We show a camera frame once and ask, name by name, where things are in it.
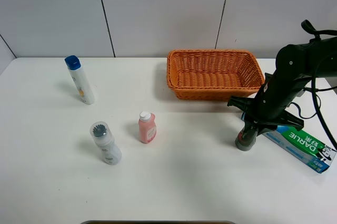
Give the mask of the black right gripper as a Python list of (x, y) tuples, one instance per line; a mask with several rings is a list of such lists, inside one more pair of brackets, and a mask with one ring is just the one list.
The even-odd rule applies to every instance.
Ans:
[(304, 121), (286, 111), (286, 107), (309, 82), (308, 77), (287, 80), (274, 73), (254, 98), (231, 96), (227, 106), (240, 109), (259, 129), (275, 129), (276, 126), (290, 126), (300, 131)]

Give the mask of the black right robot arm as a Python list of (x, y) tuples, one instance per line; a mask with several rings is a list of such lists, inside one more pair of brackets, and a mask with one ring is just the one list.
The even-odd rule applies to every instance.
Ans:
[(255, 97), (232, 96), (228, 101), (244, 112), (245, 129), (261, 132), (283, 125), (301, 130), (304, 121), (285, 109), (313, 77), (336, 76), (336, 38), (287, 45), (278, 52), (275, 66)]

